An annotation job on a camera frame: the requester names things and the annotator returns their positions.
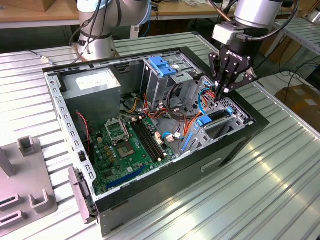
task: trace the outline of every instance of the metal workbench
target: metal workbench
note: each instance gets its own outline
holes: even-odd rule
[[[115,45],[122,56],[187,46],[206,63],[212,51],[192,33]],[[68,46],[38,52],[59,65],[76,58]],[[1,240],[101,239],[95,222],[83,224],[68,181],[73,164],[42,75],[46,66],[28,52],[0,55],[0,146],[25,135],[40,139],[59,208]],[[230,164],[107,238],[315,240],[320,235],[319,134],[258,84],[239,93],[268,119],[268,127]]]
[[[280,28],[285,20],[277,20],[274,23],[275,28]],[[320,55],[320,26],[315,25],[305,19],[295,18],[293,19],[287,27],[285,27],[281,33],[278,35],[277,39],[280,41],[283,35],[300,43],[302,46],[308,50]]]

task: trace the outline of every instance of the orange wire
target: orange wire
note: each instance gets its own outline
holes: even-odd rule
[[[199,117],[201,114],[202,114],[201,112],[198,112],[197,115],[195,115],[195,117],[191,119],[191,121],[190,121],[189,124],[187,125],[187,128],[186,128],[186,130],[185,130],[185,132],[184,132],[184,137],[187,135],[187,133],[188,133],[188,131],[189,131],[192,123],[193,123],[193,122],[196,120],[196,118]]]

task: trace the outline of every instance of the red cable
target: red cable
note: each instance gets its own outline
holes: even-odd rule
[[[84,116],[82,116],[82,114],[80,113],[80,112],[75,112],[76,114],[78,114],[81,118],[82,118],[82,120],[83,120],[83,122],[84,122],[84,125],[85,125],[85,128],[86,128],[86,137],[88,138],[88,152],[90,152],[90,140],[89,140],[89,128],[88,128],[88,124],[87,124],[87,120],[85,119],[85,117]]]

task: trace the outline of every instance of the black cable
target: black cable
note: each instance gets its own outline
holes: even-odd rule
[[[70,37],[70,41],[69,41],[69,46],[72,45],[72,40],[74,39],[74,36],[81,30],[83,29],[85,26],[82,24],[82,26],[80,26],[77,30],[74,31],[74,33],[72,34],[72,36]]]
[[[222,7],[223,7],[223,5],[224,5],[224,0],[222,0],[222,3],[221,3],[221,7],[220,7],[220,10],[222,10]],[[221,17],[221,14],[219,14],[218,15],[218,18],[216,19],[216,22],[215,22],[215,24],[217,24],[218,22],[219,22],[219,20],[220,20],[220,17]]]
[[[298,11],[298,6],[299,6],[299,0],[294,0],[294,9],[290,15],[290,17],[288,18],[288,20],[282,24],[281,27],[279,27],[278,29],[270,32],[269,34],[267,35],[264,35],[264,36],[260,36],[260,37],[248,37],[246,40],[248,40],[249,42],[257,42],[257,41],[262,41],[262,40],[265,40],[267,38],[270,38],[271,36],[279,33],[280,31],[282,31],[291,21],[292,19],[294,19],[294,17],[296,16],[296,13]]]
[[[72,41],[73,37],[77,34],[77,32],[79,32],[81,29],[87,27],[87,26],[92,22],[92,20],[93,20],[94,17],[95,17],[96,11],[97,11],[97,9],[95,9],[94,14],[92,14],[92,16],[91,16],[88,20],[84,21],[84,22],[82,23],[82,25],[79,26],[79,28],[78,28],[77,30],[75,30],[75,32],[72,34],[72,36],[71,36],[71,38],[70,38],[69,46],[71,46],[71,41]]]
[[[308,64],[308,63],[310,63],[310,62],[313,62],[315,59],[317,59],[317,58],[319,58],[319,57],[320,57],[320,56],[316,56],[316,57],[314,57],[314,58],[311,59],[311,60],[305,61],[302,65],[300,65],[300,66],[295,70],[294,74],[296,74],[296,73],[298,72],[298,70],[301,69],[304,65],[306,65],[306,64]],[[285,91],[285,97],[284,97],[284,100],[283,100],[283,103],[284,103],[284,104],[286,104],[286,100],[287,100],[287,96],[288,96],[288,92],[289,92],[289,86],[290,86],[290,84],[291,84],[291,81],[292,81],[292,79],[293,79],[293,76],[294,76],[294,75],[291,76],[290,81],[289,81],[289,83],[288,83],[288,87],[286,88],[286,91]]]
[[[94,38],[92,41],[90,41],[90,38],[91,38],[91,36],[92,36],[93,29],[94,29],[94,25],[95,25],[95,23],[96,23],[96,20],[97,20],[97,17],[98,17],[98,13],[99,13],[99,10],[100,10],[101,2],[102,2],[102,0],[99,0],[98,5],[97,5],[97,7],[96,7],[96,9],[95,9],[95,11],[94,11],[94,13],[93,13],[93,15],[92,15],[92,16],[94,16],[94,17],[93,17],[93,22],[92,22],[91,27],[90,27],[89,36],[88,36],[88,38],[87,38],[85,47],[84,47],[83,51],[80,53],[80,55],[72,62],[72,64],[76,63],[76,62],[82,57],[82,55],[85,53],[85,51],[86,51],[87,47],[89,46],[89,44],[93,43],[97,38],[99,38],[99,37],[101,36],[101,35],[99,35],[99,36],[97,36],[96,38]],[[105,4],[106,4],[106,5],[105,5],[105,12],[104,12],[104,13],[107,12],[108,0],[105,1]]]
[[[169,91],[169,93],[168,93],[168,95],[167,95],[167,97],[166,97],[166,109],[167,109],[167,111],[168,111],[168,114],[171,116],[171,118],[172,118],[173,120],[176,120],[176,121],[178,121],[178,122],[180,122],[181,120],[184,121],[185,118],[184,118],[183,116],[176,115],[176,114],[172,111],[171,106],[170,106],[170,99],[171,99],[172,95],[174,94],[174,92],[175,92],[176,90],[178,90],[181,85],[182,85],[182,83],[177,84],[177,85],[174,85],[174,86],[170,89],[170,91]],[[189,116],[186,116],[186,118],[187,118],[187,119],[192,119],[192,118],[194,118],[195,116],[196,116],[196,114],[195,114],[195,115],[189,115]]]
[[[286,38],[286,37],[283,37],[283,38],[280,40],[280,42],[277,44],[277,46],[275,46],[275,48],[273,49],[273,51],[272,51],[271,53],[269,53],[268,56],[266,56],[265,59],[264,59],[257,67],[254,68],[254,70],[257,70],[258,68],[260,68],[260,67],[262,66],[262,64],[264,64],[264,63],[267,61],[267,59],[269,59],[270,56],[271,56],[272,54],[274,54],[274,52],[278,49],[278,47],[281,45],[281,43],[284,41],[285,38]]]
[[[30,53],[38,56],[38,57],[39,57],[43,62],[45,62],[45,63],[48,63],[48,64],[50,64],[50,65],[52,65],[52,66],[57,66],[57,64],[55,64],[53,61],[51,61],[51,60],[50,60],[49,58],[47,58],[46,56],[43,56],[43,55],[41,55],[41,54],[39,54],[39,53],[36,53],[35,51],[32,51],[32,50],[26,50],[26,51],[28,51],[28,52],[30,52]]]
[[[238,0],[231,0],[231,1],[229,2],[229,4],[228,4],[228,5],[225,7],[225,9],[223,10],[223,11],[225,12],[225,14],[229,14],[232,6],[233,6],[236,2],[238,2]]]

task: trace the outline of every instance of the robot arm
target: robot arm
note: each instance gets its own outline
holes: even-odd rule
[[[281,28],[268,33],[268,28],[275,21],[283,1],[239,0],[233,21],[222,12],[221,15],[227,21],[214,27],[212,38],[221,42],[223,47],[219,53],[209,54],[212,77],[216,85],[216,101],[229,91],[258,80],[252,66],[262,41],[283,29],[298,10],[299,0],[295,0],[295,9],[288,21]],[[241,74],[244,74],[243,79],[237,81]]]
[[[78,0],[80,26],[91,19],[99,3],[95,21],[80,30],[78,52],[83,52],[82,57],[88,61],[114,57],[116,48],[111,28],[144,24],[151,13],[151,0]]]

